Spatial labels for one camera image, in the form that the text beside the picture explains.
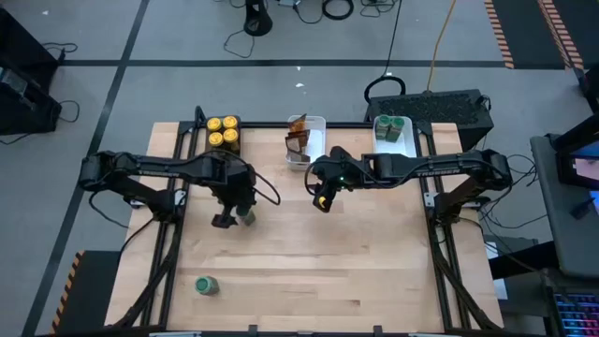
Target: desk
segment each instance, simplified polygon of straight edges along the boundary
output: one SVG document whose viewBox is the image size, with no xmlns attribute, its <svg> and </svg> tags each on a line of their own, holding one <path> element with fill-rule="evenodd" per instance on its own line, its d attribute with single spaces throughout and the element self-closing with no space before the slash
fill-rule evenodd
<svg viewBox="0 0 599 337">
<path fill-rule="evenodd" d="M 148 155 L 171 157 L 177 128 L 155 124 Z M 439 154 L 461 152 L 455 125 L 433 125 L 433 130 Z M 303 172 L 286 167 L 286 132 L 241 132 L 243 158 L 276 186 L 283 200 L 276 207 L 260 198 L 251 227 L 212 227 L 221 207 L 208 188 L 191 187 L 168 330 L 243 331 L 257 324 L 260 331 L 372 332 L 373 325 L 387 332 L 443 331 L 418 180 L 392 190 L 340 193 L 331 212 L 321 213 L 304 189 Z M 201 153 L 204 131 L 198 139 Z M 354 157 L 371 153 L 372 130 L 328 129 L 328 151 L 333 145 Z M 444 177 L 446 191 L 463 179 Z M 157 189 L 167 185 L 162 178 L 141 181 Z M 257 187 L 269 193 L 263 183 Z M 462 216 L 476 219 L 472 211 Z M 128 235 L 150 217 L 148 210 L 133 211 Z M 148 282 L 157 228 L 148 227 L 125 250 L 106 324 L 118 320 Z M 453 229 L 464 285 L 502 325 L 480 229 L 468 222 Z M 194 283 L 200 275 L 215 277 L 221 292 L 199 295 Z M 455 294 L 449 289 L 457 327 Z M 162 294 L 159 288 L 153 322 Z"/>
<path fill-rule="evenodd" d="M 599 277 L 599 264 L 594 262 L 599 256 L 599 215 L 590 210 L 577 220 L 570 214 L 591 197 L 589 189 L 560 183 L 556 153 L 548 138 L 531 138 L 531 147 L 553 242 L 541 243 L 511 256 L 538 270 L 553 268 L 571 277 Z M 530 272 L 505 256 L 492 259 L 490 264 L 494 278 Z"/>
</svg>

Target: clear plastic container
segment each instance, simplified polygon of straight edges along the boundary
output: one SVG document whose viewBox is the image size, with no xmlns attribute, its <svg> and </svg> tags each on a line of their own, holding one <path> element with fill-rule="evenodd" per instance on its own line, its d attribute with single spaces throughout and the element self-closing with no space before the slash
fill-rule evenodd
<svg viewBox="0 0 599 337">
<path fill-rule="evenodd" d="M 289 117 L 288 122 L 295 121 L 299 115 Z M 306 129 L 310 130 L 308 145 L 306 145 L 306 154 L 310 156 L 310 163 L 313 163 L 316 158 L 325 154 L 326 137 L 327 137 L 327 121 L 320 116 L 306 116 Z M 305 171 L 310 163 L 294 162 L 285 156 L 285 161 L 290 169 Z"/>
<path fill-rule="evenodd" d="M 378 122 L 378 116 L 374 119 L 373 146 L 374 152 L 376 154 L 403 154 L 412 158 L 416 157 L 416 145 L 414 144 L 414 128 L 412 127 L 412 120 L 408 117 L 401 117 L 403 119 L 402 133 L 395 142 L 376 138 L 376 123 Z"/>
</svg>

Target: yellow can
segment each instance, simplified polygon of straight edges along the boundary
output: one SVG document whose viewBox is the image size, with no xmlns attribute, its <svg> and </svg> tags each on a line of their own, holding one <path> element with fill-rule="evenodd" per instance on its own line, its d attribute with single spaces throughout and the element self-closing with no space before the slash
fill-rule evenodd
<svg viewBox="0 0 599 337">
<path fill-rule="evenodd" d="M 236 129 L 228 129 L 223 134 L 223 138 L 225 138 L 225 142 L 228 144 L 229 149 L 233 152 L 237 152 L 240 149 L 240 134 Z"/>
<path fill-rule="evenodd" d="M 211 118 L 206 123 L 206 126 L 208 127 L 208 130 L 211 132 L 218 131 L 221 129 L 221 126 L 222 126 L 221 119 L 220 118 Z"/>
<path fill-rule="evenodd" d="M 223 134 L 220 132 L 212 132 L 208 136 L 208 142 L 212 147 L 219 147 L 223 144 Z"/>
<path fill-rule="evenodd" d="M 235 118 L 233 116 L 227 116 L 223 120 L 223 125 L 227 129 L 229 129 L 229 128 L 237 128 L 237 118 Z"/>
</svg>

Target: rgb keyboard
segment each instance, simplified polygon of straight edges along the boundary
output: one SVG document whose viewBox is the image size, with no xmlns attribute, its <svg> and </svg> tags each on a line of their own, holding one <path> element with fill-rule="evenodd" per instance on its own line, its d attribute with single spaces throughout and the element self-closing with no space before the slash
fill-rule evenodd
<svg viewBox="0 0 599 337">
<path fill-rule="evenodd" d="M 591 294 L 555 294 L 566 336 L 599 336 L 599 298 Z"/>
</svg>

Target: tray of yellow cans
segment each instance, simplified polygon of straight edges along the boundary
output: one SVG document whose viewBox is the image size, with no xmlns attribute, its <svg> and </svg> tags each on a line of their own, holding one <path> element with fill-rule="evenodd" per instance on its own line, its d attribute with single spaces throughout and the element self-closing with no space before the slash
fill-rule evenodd
<svg viewBox="0 0 599 337">
<path fill-rule="evenodd" d="M 241 119 L 231 115 L 206 122 L 206 151 L 223 150 L 241 156 Z"/>
</svg>

